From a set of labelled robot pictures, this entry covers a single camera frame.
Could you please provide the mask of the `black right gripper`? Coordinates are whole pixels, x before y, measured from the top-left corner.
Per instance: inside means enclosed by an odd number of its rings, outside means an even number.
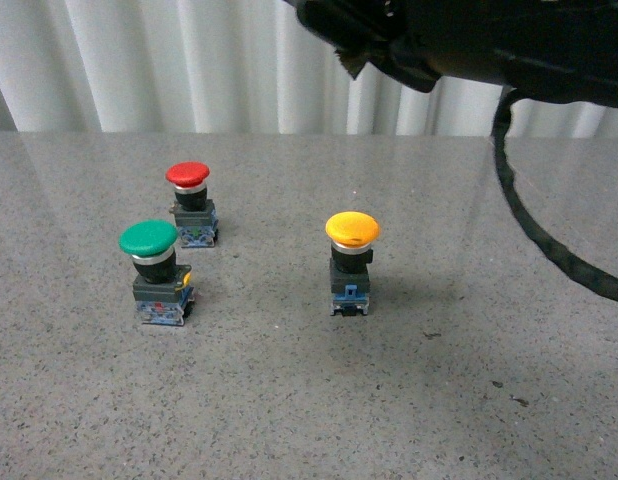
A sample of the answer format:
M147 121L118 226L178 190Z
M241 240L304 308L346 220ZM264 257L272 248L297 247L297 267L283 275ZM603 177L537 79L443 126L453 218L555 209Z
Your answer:
M618 109L618 1L294 1L352 78L429 93L443 76Z

